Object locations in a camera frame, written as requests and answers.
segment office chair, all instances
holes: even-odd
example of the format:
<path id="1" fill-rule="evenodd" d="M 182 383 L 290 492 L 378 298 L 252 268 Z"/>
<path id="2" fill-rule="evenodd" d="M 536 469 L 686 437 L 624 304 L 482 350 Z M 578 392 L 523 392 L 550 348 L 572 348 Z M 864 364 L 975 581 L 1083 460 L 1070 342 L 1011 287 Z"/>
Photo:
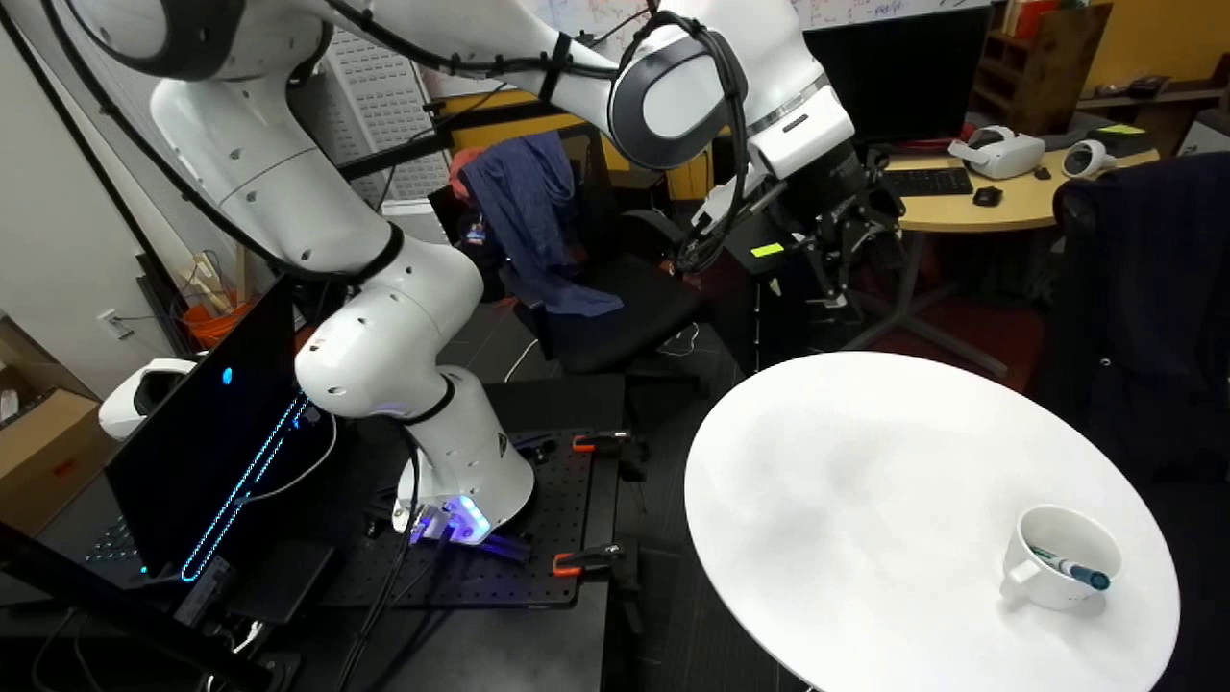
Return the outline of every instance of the office chair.
<path id="1" fill-rule="evenodd" d="M 1034 399 L 1141 492 L 1230 460 L 1230 155 L 1070 180 L 1065 267 Z"/>
<path id="2" fill-rule="evenodd" d="M 536 331 L 542 353 L 567 372 L 628 368 L 701 317 L 701 291 L 664 277 L 650 259 L 631 251 L 624 232 L 646 232 L 654 214 L 628 214 L 614 205 L 600 132 L 567 126 L 559 136 L 578 178 L 572 242 L 586 260 L 572 280 L 619 298 L 624 308 L 612 317 L 572 318 L 521 300 L 517 312 Z"/>

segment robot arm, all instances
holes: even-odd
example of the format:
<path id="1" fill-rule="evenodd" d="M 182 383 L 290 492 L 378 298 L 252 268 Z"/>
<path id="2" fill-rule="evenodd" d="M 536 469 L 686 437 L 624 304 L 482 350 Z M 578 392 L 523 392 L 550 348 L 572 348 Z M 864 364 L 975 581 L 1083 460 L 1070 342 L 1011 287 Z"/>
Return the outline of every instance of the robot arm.
<path id="1" fill-rule="evenodd" d="M 153 122 L 205 201 L 290 268 L 363 277 L 296 359 L 303 395 L 351 421 L 394 414 L 423 449 L 395 524 L 433 515 L 485 541 L 531 499 L 536 474 L 504 437 L 485 390 L 440 350 L 482 300 L 467 254 L 400 239 L 314 151 L 284 81 L 330 35 L 359 28 L 416 63 L 504 76 L 586 117 L 640 164 L 678 164 L 731 126 L 737 178 L 711 191 L 695 239 L 763 180 L 786 180 L 854 136 L 788 0 L 660 0 L 612 63 L 521 0 L 73 0 L 81 28 L 131 69 L 161 76 Z"/>

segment white tabletop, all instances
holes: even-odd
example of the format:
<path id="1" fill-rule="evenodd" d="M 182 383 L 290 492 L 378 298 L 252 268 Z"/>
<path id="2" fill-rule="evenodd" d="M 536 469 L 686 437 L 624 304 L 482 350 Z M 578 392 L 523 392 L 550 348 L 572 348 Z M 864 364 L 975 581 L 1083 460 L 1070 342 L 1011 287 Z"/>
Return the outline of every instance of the white tabletop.
<path id="1" fill-rule="evenodd" d="M 1011 390 L 824 353 L 741 381 L 687 453 L 687 528 L 733 619 L 824 692 L 1133 692 L 1166 674 L 1179 591 L 1128 477 Z M 1101 617 L 1000 609 L 1027 509 L 1123 549 Z"/>

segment mug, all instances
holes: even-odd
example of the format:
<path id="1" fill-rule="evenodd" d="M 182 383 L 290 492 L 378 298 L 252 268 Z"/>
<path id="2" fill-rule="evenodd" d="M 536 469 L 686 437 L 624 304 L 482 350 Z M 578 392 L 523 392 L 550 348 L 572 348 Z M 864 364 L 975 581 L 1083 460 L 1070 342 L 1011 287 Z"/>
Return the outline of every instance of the mug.
<path id="1" fill-rule="evenodd" d="M 1116 591 L 1118 567 L 1123 554 L 1096 519 L 1029 509 L 1006 537 L 1000 591 L 1006 604 L 1083 610 Z"/>

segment shelf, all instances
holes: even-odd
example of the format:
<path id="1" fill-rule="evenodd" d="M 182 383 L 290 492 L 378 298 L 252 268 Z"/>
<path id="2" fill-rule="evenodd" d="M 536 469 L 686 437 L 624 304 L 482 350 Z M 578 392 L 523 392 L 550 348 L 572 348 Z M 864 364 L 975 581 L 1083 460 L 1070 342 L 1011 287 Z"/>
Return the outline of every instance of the shelf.
<path id="1" fill-rule="evenodd" d="M 972 101 L 1014 132 L 1070 132 L 1109 17 L 1109 4 L 1056 8 L 1041 21 L 1034 41 L 993 30 Z"/>
<path id="2" fill-rule="evenodd" d="M 1005 41 L 1006 50 L 1029 55 L 1029 41 L 1005 35 L 1005 30 L 993 30 L 990 41 Z"/>
<path id="3" fill-rule="evenodd" d="M 1005 66 L 1005 63 L 990 63 L 983 57 L 983 66 L 982 66 L 983 75 L 993 75 L 993 76 L 1000 76 L 1000 81 L 1020 81 L 1023 76 L 1023 69 L 1014 69 L 1014 66 Z"/>
<path id="4" fill-rule="evenodd" d="M 1006 101 L 1006 95 L 1000 95 L 1000 94 L 972 90 L 972 95 L 990 101 L 990 103 L 993 103 L 993 108 L 1000 108 L 1000 113 L 1011 113 L 1011 101 Z"/>
<path id="5" fill-rule="evenodd" d="M 1166 108 L 1166 103 L 1223 103 L 1225 90 L 1174 90 L 1156 94 L 1155 101 L 1133 101 L 1133 95 L 1093 95 L 1082 101 L 1082 113 L 1111 113 L 1111 108 Z"/>

